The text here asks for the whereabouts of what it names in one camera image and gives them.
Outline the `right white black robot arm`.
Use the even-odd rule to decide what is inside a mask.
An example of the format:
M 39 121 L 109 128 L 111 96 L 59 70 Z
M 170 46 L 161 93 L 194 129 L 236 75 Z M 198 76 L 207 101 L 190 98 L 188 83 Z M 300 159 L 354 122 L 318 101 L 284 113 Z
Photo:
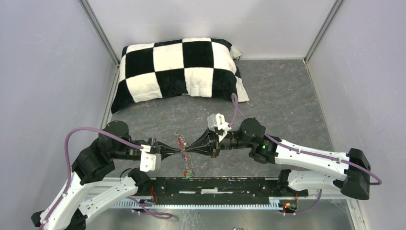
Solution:
M 312 149 L 266 135 L 265 131 L 255 118 L 246 118 L 238 130 L 231 130 L 220 115 L 215 115 L 208 119 L 206 131 L 186 151 L 216 158 L 221 150 L 249 149 L 249 157 L 258 163 L 303 168 L 280 172 L 276 188 L 283 196 L 293 191 L 335 189 L 353 199 L 369 200 L 371 165 L 362 150 Z

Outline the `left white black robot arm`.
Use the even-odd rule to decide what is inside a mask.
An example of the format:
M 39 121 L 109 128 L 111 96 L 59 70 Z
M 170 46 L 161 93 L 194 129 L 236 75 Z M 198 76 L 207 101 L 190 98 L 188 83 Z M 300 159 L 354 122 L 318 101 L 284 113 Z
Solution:
M 98 137 L 70 162 L 68 143 L 78 131 L 93 131 Z M 129 126 L 123 121 L 111 121 L 104 129 L 75 128 L 67 134 L 64 148 L 67 181 L 47 209 L 31 216 L 34 226 L 40 230 L 84 230 L 92 218 L 115 203 L 135 194 L 147 194 L 151 182 L 146 173 L 156 170 L 165 157 L 180 151 L 153 138 L 132 140 Z M 113 187 L 86 201 L 89 191 L 115 169 L 115 159 L 140 161 L 141 165 Z

